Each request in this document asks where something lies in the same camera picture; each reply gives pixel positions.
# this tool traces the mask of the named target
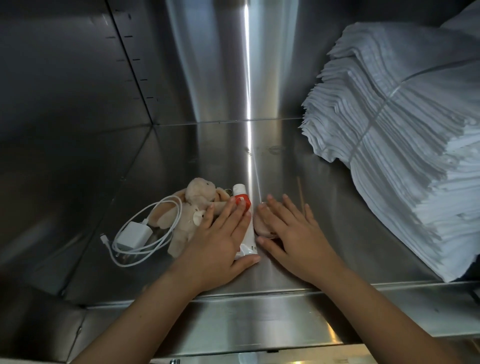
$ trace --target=stack of white towels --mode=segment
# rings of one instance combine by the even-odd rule
[[[301,126],[314,152],[345,163],[372,212],[446,282],[480,254],[480,1],[459,17],[440,28],[348,26]]]

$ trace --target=red label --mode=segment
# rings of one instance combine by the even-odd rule
[[[250,202],[250,199],[248,198],[248,195],[247,194],[236,195],[235,196],[235,202],[237,203],[237,205],[240,203],[240,201],[245,201],[245,203],[247,204],[247,207],[245,208],[245,211],[248,211],[248,209],[252,205],[252,203]]]

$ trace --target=white cable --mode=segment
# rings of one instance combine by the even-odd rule
[[[166,202],[174,203],[176,208],[177,208],[177,215],[176,215],[175,219],[173,220],[173,224],[172,224],[172,226],[170,226],[170,229],[167,231],[167,233],[165,235],[163,235],[160,239],[154,241],[151,244],[148,244],[148,245],[142,246],[140,248],[136,248],[136,249],[130,249],[130,250],[127,250],[127,251],[121,250],[117,245],[117,239],[120,236],[121,232],[126,228],[128,223],[130,221],[132,221],[134,218],[136,218],[138,215],[140,215],[142,212],[147,210],[149,207],[152,207],[152,206],[157,207],[159,204],[166,203]],[[123,224],[123,226],[121,227],[119,232],[117,232],[117,235],[115,235],[115,238],[113,239],[113,242],[112,242],[111,246],[110,246],[110,241],[108,240],[106,235],[102,234],[100,236],[100,239],[102,240],[102,243],[107,246],[108,251],[110,253],[110,257],[112,258],[113,262],[116,265],[118,265],[119,267],[135,266],[135,265],[140,264],[141,262],[145,261],[146,259],[148,259],[154,252],[156,252],[158,249],[164,247],[165,245],[167,245],[172,240],[172,232],[173,232],[173,229],[175,229],[176,225],[178,224],[178,222],[180,220],[181,211],[182,211],[182,200],[178,196],[174,196],[174,195],[167,196],[165,198],[162,198],[160,201],[155,202],[153,204],[150,204],[147,207],[143,208],[142,210],[137,212],[131,219],[129,219],[125,224]],[[146,218],[146,219],[143,220],[142,223],[145,225],[147,223],[147,221],[148,221],[148,219]],[[133,262],[133,263],[130,263],[130,264],[122,264],[122,263],[119,263],[115,259],[114,255],[113,255],[113,252],[116,252],[116,253],[119,253],[119,254],[126,254],[126,255],[146,254],[146,256],[144,256],[142,259],[140,259],[136,262]]]

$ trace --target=forearm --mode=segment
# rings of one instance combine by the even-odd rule
[[[168,271],[74,361],[74,364],[149,363],[169,330],[198,292]]]
[[[342,311],[379,363],[458,363],[380,292],[346,267],[316,285]]]

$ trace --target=skin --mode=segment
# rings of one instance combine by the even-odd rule
[[[326,240],[308,205],[304,216],[286,195],[283,203],[270,195],[267,200],[258,206],[258,214],[282,239],[285,250],[270,239],[258,238],[257,242],[288,271],[327,294],[377,362],[460,363],[346,267]],[[230,199],[212,223],[214,208],[209,207],[192,241],[171,268],[73,363],[148,363],[189,301],[203,291],[230,282],[260,260],[258,255],[248,255],[234,261],[251,219],[244,210],[244,203],[235,207],[234,199]]]

